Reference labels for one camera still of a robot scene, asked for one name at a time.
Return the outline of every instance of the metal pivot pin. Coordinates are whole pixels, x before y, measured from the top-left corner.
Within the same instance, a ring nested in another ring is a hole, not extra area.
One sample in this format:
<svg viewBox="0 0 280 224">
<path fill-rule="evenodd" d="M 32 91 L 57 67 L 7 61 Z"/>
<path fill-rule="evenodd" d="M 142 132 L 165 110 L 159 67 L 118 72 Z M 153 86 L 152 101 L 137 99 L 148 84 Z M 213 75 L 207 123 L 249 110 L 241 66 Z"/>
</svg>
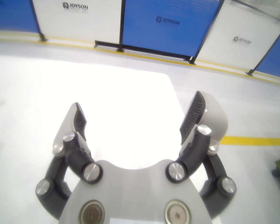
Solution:
<svg viewBox="0 0 280 224">
<path fill-rule="evenodd" d="M 236 185 L 231 178 L 224 178 L 221 185 L 224 191 L 226 191 L 227 193 L 232 194 L 236 191 Z"/>
<path fill-rule="evenodd" d="M 178 162 L 172 162 L 168 167 L 169 175 L 172 179 L 180 181 L 184 179 L 186 173 L 182 165 Z"/>
<path fill-rule="evenodd" d="M 50 183 L 48 180 L 46 179 L 42 179 L 36 186 L 36 194 L 38 195 L 44 195 L 48 192 L 49 190 L 49 187 L 50 187 Z"/>
</svg>

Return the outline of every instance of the wall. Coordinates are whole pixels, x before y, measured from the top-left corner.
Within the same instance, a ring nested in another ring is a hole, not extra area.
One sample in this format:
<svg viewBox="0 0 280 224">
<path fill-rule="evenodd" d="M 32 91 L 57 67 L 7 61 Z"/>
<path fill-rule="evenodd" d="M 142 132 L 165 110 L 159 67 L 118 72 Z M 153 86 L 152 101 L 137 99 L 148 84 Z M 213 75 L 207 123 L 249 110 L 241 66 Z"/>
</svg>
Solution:
<svg viewBox="0 0 280 224">
<path fill-rule="evenodd" d="M 122 0 L 33 0 L 33 2 L 40 28 L 46 36 L 119 43 Z M 71 4 L 84 5 L 85 8 L 73 9 Z"/>
<path fill-rule="evenodd" d="M 253 69 L 279 34 L 280 23 L 225 0 L 198 59 Z M 241 38 L 251 43 L 240 42 Z"/>
</svg>

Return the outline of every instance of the silver screw cap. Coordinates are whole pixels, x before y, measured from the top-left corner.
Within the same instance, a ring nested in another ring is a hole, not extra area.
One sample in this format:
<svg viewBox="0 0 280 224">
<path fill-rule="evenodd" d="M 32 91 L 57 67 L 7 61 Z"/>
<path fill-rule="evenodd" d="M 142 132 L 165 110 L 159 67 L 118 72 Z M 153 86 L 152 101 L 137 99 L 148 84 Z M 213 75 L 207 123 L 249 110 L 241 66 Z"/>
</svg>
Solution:
<svg viewBox="0 0 280 224">
<path fill-rule="evenodd" d="M 75 137 L 75 133 L 73 131 L 67 132 L 64 136 L 63 136 L 63 141 L 64 142 L 69 142 L 72 141 Z"/>
<path fill-rule="evenodd" d="M 197 126 L 197 130 L 203 135 L 210 135 L 212 130 L 207 125 L 199 125 Z"/>
<path fill-rule="evenodd" d="M 63 143 L 58 143 L 53 146 L 53 154 L 54 156 L 58 155 L 63 151 Z"/>
<path fill-rule="evenodd" d="M 234 193 L 236 191 L 236 185 L 230 178 L 224 178 L 222 180 L 222 187 L 227 193 Z"/>
<path fill-rule="evenodd" d="M 85 180 L 89 182 L 96 180 L 99 175 L 100 175 L 100 168 L 95 163 L 90 163 L 88 166 L 86 166 L 83 174 Z"/>
<path fill-rule="evenodd" d="M 169 175 L 172 179 L 182 180 L 185 177 L 185 170 L 178 162 L 172 162 L 168 167 Z"/>
<path fill-rule="evenodd" d="M 50 183 L 49 181 L 47 181 L 46 179 L 42 179 L 36 186 L 36 193 L 38 195 L 44 195 L 48 192 L 49 190 L 49 187 L 50 187 Z"/>
</svg>

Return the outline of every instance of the black metal frame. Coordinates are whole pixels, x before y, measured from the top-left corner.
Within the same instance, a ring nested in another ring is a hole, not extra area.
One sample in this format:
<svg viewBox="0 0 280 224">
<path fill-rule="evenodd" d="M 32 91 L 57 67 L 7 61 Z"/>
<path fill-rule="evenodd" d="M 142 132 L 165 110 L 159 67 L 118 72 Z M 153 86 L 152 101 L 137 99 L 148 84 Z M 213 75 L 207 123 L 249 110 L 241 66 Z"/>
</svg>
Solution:
<svg viewBox="0 0 280 224">
<path fill-rule="evenodd" d="M 123 52 L 122 41 L 123 41 L 123 25 L 124 25 L 125 1 L 126 0 L 122 0 L 122 9 L 121 9 L 121 16 L 120 16 L 119 47 L 117 49 L 118 52 Z"/>
<path fill-rule="evenodd" d="M 39 27 L 39 21 L 37 19 L 37 15 L 36 15 L 36 12 L 35 12 L 33 0 L 29 0 L 29 2 L 30 2 L 32 13 L 33 13 L 34 21 L 35 21 L 35 24 L 36 24 L 36 28 L 37 28 L 38 34 L 39 34 L 39 36 L 41 38 L 40 41 L 41 42 L 46 42 L 47 39 L 45 38 L 45 35 L 41 32 L 41 29 Z"/>
<path fill-rule="evenodd" d="M 246 74 L 248 74 L 249 76 L 253 77 L 253 73 L 254 71 L 259 67 L 259 65 L 264 61 L 264 59 L 267 57 L 267 55 L 269 54 L 269 52 L 272 50 L 272 48 L 275 46 L 275 44 L 277 43 L 277 41 L 280 38 L 280 34 L 278 35 L 278 37 L 276 38 L 276 40 L 273 42 L 273 44 L 271 45 L 271 47 L 269 48 L 269 50 L 266 52 L 266 54 L 263 56 L 263 58 L 259 61 L 259 63 L 256 65 L 255 68 L 251 69 L 249 72 L 246 72 Z"/>
<path fill-rule="evenodd" d="M 130 45 L 121 45 L 121 44 L 114 44 L 114 43 L 108 43 L 102 41 L 94 41 L 94 42 L 95 42 L 94 48 L 96 48 L 97 46 L 113 47 L 113 48 L 117 48 L 116 51 L 118 52 L 123 52 L 124 49 L 129 49 L 133 51 L 140 51 L 149 54 L 169 56 L 169 57 L 184 59 L 185 61 L 190 61 L 190 57 L 186 55 L 180 55 L 180 54 L 168 53 L 168 52 L 154 50 L 154 49 L 146 49 L 146 48 L 140 48 L 140 47 L 135 47 Z"/>
</svg>

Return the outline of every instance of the logo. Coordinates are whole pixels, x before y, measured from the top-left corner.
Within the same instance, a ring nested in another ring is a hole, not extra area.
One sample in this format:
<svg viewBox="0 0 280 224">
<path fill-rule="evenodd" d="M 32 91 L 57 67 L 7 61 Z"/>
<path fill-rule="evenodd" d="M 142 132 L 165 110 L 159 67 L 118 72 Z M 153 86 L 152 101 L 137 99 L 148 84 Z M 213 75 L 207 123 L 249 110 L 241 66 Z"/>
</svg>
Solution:
<svg viewBox="0 0 280 224">
<path fill-rule="evenodd" d="M 243 39 L 243 38 L 239 38 L 238 36 L 235 36 L 233 38 L 233 42 L 237 43 L 237 44 L 243 44 L 243 45 L 249 45 L 251 44 L 251 41 L 247 40 L 247 39 Z"/>
<path fill-rule="evenodd" d="M 156 19 L 156 22 L 159 22 L 159 23 L 167 23 L 167 24 L 174 24 L 174 25 L 179 25 L 180 21 L 177 21 L 177 20 L 173 20 L 173 19 L 167 19 L 167 18 L 164 18 L 162 20 L 162 17 L 158 16 L 157 19 Z"/>
<path fill-rule="evenodd" d="M 63 8 L 68 9 L 68 3 L 67 3 L 67 2 L 64 2 L 64 3 L 63 3 Z"/>
<path fill-rule="evenodd" d="M 88 14 L 88 5 L 84 5 L 84 4 L 76 4 L 76 3 L 68 4 L 67 2 L 64 2 L 63 8 L 65 11 L 69 11 L 69 12 Z"/>
</svg>

